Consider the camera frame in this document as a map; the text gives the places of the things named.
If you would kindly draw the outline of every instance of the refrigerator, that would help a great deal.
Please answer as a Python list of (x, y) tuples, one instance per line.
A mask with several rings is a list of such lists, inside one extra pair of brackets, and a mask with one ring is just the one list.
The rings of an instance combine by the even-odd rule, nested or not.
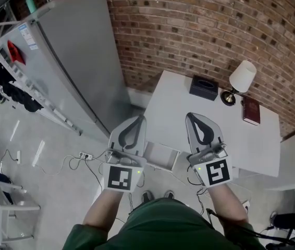
[(0, 38), (18, 69), (82, 134), (107, 141), (131, 105), (106, 0), (53, 0)]

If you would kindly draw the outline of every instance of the green shirt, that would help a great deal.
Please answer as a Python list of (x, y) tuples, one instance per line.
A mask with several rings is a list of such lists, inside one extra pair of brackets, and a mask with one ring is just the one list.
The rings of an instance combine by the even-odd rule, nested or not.
[[(252, 229), (250, 224), (244, 227)], [(265, 249), (257, 238), (232, 227), (225, 237), (200, 214), (172, 199), (157, 199), (136, 208), (119, 233), (107, 240), (107, 233), (77, 224), (63, 250), (106, 249)]]

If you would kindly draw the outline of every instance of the black tissue box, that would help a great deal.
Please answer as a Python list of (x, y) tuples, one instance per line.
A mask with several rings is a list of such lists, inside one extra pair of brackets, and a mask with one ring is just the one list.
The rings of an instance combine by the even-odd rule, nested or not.
[(218, 95), (218, 82), (194, 75), (189, 93), (214, 101)]

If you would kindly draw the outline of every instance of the lamp base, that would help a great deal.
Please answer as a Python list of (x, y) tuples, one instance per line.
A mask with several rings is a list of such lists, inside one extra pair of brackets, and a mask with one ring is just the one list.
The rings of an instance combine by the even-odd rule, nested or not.
[(235, 92), (224, 91), (220, 94), (220, 98), (227, 106), (234, 106), (236, 104)]

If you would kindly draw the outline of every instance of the table lamp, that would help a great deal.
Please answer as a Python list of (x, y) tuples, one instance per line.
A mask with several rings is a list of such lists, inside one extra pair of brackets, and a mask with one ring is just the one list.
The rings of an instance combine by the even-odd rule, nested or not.
[(233, 106), (236, 103), (234, 94), (247, 92), (255, 75), (255, 65), (247, 60), (241, 62), (229, 78), (232, 85), (232, 91), (224, 91), (220, 95), (223, 103), (227, 106)]

